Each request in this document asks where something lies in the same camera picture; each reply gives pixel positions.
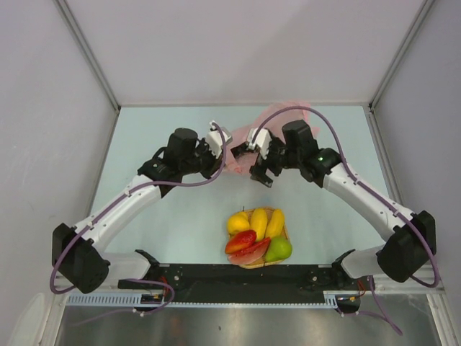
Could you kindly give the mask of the yellow fake mango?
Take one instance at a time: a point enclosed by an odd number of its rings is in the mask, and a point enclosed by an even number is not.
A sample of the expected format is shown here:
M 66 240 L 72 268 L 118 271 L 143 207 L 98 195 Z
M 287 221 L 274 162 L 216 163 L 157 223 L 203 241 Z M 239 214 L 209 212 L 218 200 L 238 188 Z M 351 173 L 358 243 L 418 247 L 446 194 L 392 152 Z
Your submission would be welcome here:
M 257 208 L 251 214 L 250 226 L 256 232 L 257 239 L 264 238 L 267 222 L 267 213 L 263 208 Z

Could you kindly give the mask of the fake yellow banana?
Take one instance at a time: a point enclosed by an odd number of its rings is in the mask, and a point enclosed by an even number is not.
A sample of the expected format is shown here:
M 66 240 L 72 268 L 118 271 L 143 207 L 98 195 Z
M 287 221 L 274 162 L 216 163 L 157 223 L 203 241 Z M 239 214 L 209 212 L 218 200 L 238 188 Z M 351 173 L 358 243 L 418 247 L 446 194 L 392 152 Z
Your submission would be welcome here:
M 282 230 L 285 224 L 285 215 L 281 209 L 273 210 L 272 216 L 266 228 L 265 236 L 274 238 L 282 234 Z

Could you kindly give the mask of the yellow fake pear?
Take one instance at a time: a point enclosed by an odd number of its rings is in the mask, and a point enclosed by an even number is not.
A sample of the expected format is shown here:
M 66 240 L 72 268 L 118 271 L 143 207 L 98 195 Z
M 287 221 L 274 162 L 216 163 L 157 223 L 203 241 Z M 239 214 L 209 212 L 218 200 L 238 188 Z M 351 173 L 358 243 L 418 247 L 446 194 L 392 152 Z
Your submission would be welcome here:
M 233 214 L 226 224 L 227 232 L 233 236 L 239 232 L 247 231 L 250 229 L 249 217 L 246 211 L 242 210 Z

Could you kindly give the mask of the pink plastic bag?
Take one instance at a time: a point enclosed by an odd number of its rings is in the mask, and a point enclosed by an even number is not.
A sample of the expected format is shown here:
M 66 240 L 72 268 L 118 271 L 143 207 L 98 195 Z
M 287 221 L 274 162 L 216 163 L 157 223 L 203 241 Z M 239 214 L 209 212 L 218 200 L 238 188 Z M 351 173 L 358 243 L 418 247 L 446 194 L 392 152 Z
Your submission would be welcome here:
M 244 143 L 248 137 L 249 131 L 252 128 L 258 128 L 271 114 L 281 110 L 282 108 L 292 106 L 310 107 L 310 104 L 307 102 L 294 101 L 275 103 L 268 106 L 268 108 L 262 111 L 258 117 L 253 117 L 248 120 L 247 124 L 232 130 L 231 135 L 233 140 L 227 149 L 225 171 L 242 176 L 250 175 L 249 169 L 255 163 L 257 153 L 250 152 L 238 155 L 233 154 L 231 150 Z M 306 110 L 290 110 L 270 120 L 264 127 L 270 130 L 273 135 L 281 139 L 284 143 L 285 140 L 282 134 L 282 126 L 295 120 L 304 120 L 306 123 L 309 123 L 309 115 L 310 113 Z

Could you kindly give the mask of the red-orange fake mango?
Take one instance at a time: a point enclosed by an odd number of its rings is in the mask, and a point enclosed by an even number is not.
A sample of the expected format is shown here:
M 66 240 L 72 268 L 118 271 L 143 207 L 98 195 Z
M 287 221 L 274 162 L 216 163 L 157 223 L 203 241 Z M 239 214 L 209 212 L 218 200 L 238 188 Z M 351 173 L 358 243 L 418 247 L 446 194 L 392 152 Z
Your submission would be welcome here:
M 257 235 L 254 230 L 247 230 L 237 233 L 231 237 L 225 246 L 226 254 L 233 254 L 242 249 L 250 247 L 256 241 Z

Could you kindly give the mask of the fake green pear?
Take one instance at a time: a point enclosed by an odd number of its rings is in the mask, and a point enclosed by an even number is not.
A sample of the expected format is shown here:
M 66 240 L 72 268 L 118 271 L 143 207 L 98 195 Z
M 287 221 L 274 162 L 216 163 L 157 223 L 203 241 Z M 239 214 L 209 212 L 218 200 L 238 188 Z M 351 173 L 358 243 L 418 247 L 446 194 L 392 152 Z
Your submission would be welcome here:
M 277 262 L 289 258 L 292 254 L 292 245 L 289 240 L 283 236 L 272 238 L 269 248 L 265 254 L 267 262 Z

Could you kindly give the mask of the fake watermelon slice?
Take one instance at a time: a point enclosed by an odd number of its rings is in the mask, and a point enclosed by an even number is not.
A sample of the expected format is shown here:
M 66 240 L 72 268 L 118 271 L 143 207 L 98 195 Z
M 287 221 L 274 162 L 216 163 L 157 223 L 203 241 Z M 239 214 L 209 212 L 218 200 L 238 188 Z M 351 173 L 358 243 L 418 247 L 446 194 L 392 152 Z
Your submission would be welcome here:
M 248 248 L 229 254 L 228 261 L 233 265 L 250 265 L 264 256 L 270 243 L 271 239 L 265 238 Z

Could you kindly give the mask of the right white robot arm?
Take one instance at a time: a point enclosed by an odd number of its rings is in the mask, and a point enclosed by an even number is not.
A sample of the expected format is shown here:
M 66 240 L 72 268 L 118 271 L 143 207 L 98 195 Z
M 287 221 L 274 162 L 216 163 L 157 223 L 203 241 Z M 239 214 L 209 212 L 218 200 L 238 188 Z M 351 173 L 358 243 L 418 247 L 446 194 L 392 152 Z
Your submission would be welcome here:
M 284 169 L 296 169 L 307 181 L 341 198 L 362 216 L 385 242 L 380 247 L 349 250 L 334 262 L 332 280 L 340 289 L 349 289 L 365 275 L 385 274 L 404 283 L 412 278 L 429 257 L 437 252 L 435 220 L 375 192 L 357 173 L 347 167 L 340 153 L 321 148 L 310 126 L 303 120 L 287 123 L 282 138 L 267 129 L 252 128 L 246 142 L 258 156 L 251 166 L 251 178 L 267 187 Z

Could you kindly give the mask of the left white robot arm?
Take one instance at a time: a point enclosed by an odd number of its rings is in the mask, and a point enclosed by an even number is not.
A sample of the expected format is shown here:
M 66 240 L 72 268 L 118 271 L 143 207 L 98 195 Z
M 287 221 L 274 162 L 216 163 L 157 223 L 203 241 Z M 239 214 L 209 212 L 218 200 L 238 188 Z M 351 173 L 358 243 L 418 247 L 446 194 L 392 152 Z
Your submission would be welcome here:
M 231 134 L 216 123 L 211 123 L 204 138 L 191 129 L 177 128 L 167 145 L 144 162 L 131 182 L 101 210 L 74 226 L 62 223 L 56 227 L 51 291 L 68 292 L 57 288 L 57 274 L 82 293 L 91 293 L 110 280 L 135 280 L 144 288 L 157 284 L 159 271 L 151 255 L 143 250 L 108 253 L 108 245 L 142 210 L 161 201 L 174 187 L 186 187 L 183 179 L 187 175 L 201 174 L 201 185 L 213 182 L 223 171 L 231 141 Z

